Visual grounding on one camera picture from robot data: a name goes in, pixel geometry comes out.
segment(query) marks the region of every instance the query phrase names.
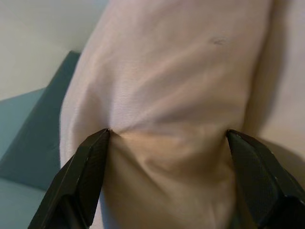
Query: cloth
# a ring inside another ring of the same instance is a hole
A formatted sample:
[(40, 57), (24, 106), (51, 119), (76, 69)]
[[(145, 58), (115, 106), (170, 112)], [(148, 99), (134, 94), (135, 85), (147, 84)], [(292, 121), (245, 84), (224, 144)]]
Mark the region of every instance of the cloth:
[[(224, 229), (269, 0), (110, 2), (61, 114), (61, 163), (111, 128), (103, 193), (122, 229)], [(92, 228), (102, 228), (98, 208)]]

